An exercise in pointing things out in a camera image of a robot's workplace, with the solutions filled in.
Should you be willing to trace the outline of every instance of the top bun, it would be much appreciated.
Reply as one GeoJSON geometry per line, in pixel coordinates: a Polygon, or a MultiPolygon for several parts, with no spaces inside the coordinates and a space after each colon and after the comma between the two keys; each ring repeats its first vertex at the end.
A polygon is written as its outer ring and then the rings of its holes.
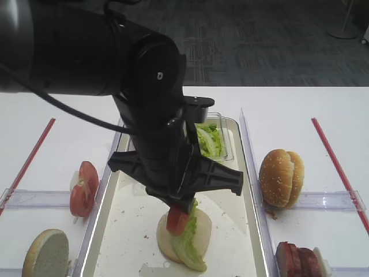
{"type": "Polygon", "coordinates": [[[275,149],[265,156],[259,181],[263,198],[268,204],[291,208],[298,200],[303,180],[304,164],[298,154],[275,149]]]}

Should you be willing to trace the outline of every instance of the hamburger bun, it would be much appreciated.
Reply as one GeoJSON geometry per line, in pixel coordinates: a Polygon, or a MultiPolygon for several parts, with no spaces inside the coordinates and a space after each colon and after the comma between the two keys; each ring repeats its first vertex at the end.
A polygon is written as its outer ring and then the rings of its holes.
{"type": "MultiPolygon", "coordinates": [[[[210,217],[200,209],[196,209],[195,215],[197,217],[197,225],[194,236],[194,246],[201,257],[204,257],[210,242],[212,221],[210,217]]],[[[165,257],[182,264],[182,261],[179,259],[172,246],[172,235],[167,230],[167,218],[168,214],[165,214],[159,220],[156,231],[157,243],[165,257]]]]}
{"type": "Polygon", "coordinates": [[[261,164],[259,181],[263,198],[268,204],[291,208],[297,202],[303,186],[303,161],[294,152],[272,150],[261,164]]]}
{"type": "Polygon", "coordinates": [[[66,234],[49,229],[33,241],[25,257],[22,277],[65,277],[69,243],[66,234]]]}

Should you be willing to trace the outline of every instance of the white table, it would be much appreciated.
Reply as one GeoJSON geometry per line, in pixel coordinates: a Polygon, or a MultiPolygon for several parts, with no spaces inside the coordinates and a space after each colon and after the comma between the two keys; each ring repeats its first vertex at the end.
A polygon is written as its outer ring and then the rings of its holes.
{"type": "MultiPolygon", "coordinates": [[[[299,153],[304,160],[305,191],[345,190],[310,121],[316,117],[351,185],[369,205],[366,178],[369,88],[185,87],[183,91],[185,95],[214,98],[216,105],[210,111],[237,121],[242,108],[258,166],[271,149],[285,148],[299,153]]],[[[100,119],[118,121],[118,112],[110,97],[57,98],[100,119]]],[[[71,172],[85,159],[96,164],[102,174],[113,132],[66,115],[31,94],[1,94],[0,111],[3,178],[0,190],[14,180],[51,117],[57,121],[18,188],[66,190],[71,172]]]]}

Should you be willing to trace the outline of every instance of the black cable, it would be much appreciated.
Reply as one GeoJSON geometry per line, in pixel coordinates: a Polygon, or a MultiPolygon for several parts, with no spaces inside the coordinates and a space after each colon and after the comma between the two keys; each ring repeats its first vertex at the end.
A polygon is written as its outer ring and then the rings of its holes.
{"type": "Polygon", "coordinates": [[[69,107],[69,106],[65,105],[64,103],[56,100],[55,98],[53,98],[52,96],[50,96],[46,92],[42,91],[41,89],[35,88],[32,84],[30,84],[29,82],[27,82],[27,81],[23,80],[22,78],[20,78],[15,72],[13,72],[11,69],[9,69],[7,66],[5,66],[2,63],[0,63],[0,70],[5,72],[14,81],[21,84],[23,87],[28,89],[30,92],[33,92],[34,94],[36,94],[38,97],[42,98],[43,100],[45,100],[49,104],[52,104],[53,106],[61,109],[62,111],[65,111],[66,113],[68,113],[70,115],[73,115],[75,117],[78,117],[79,119],[82,119],[82,120],[87,121],[89,123],[95,124],[97,126],[100,126],[102,128],[105,128],[105,129],[108,129],[108,130],[111,130],[111,131],[116,131],[116,132],[124,133],[124,134],[143,135],[143,134],[154,134],[154,133],[160,132],[160,131],[157,131],[157,132],[155,132],[155,131],[154,132],[143,132],[143,131],[134,130],[134,129],[130,129],[130,128],[124,128],[124,127],[120,127],[120,126],[113,125],[113,124],[110,124],[108,122],[99,120],[95,117],[91,117],[90,115],[87,115],[87,114],[84,114],[80,111],[77,111],[74,108],[69,107]]]}

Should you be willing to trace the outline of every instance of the tomato slice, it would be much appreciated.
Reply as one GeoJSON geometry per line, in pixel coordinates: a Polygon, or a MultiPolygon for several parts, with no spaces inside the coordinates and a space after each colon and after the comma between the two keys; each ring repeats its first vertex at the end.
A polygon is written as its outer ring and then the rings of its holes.
{"type": "Polygon", "coordinates": [[[99,187],[99,177],[90,162],[82,162],[78,183],[70,194],[70,212],[74,216],[86,217],[90,214],[99,187]]]}
{"type": "Polygon", "coordinates": [[[189,214],[183,212],[178,206],[171,206],[168,213],[167,230],[172,235],[181,235],[189,220],[189,214]]]}

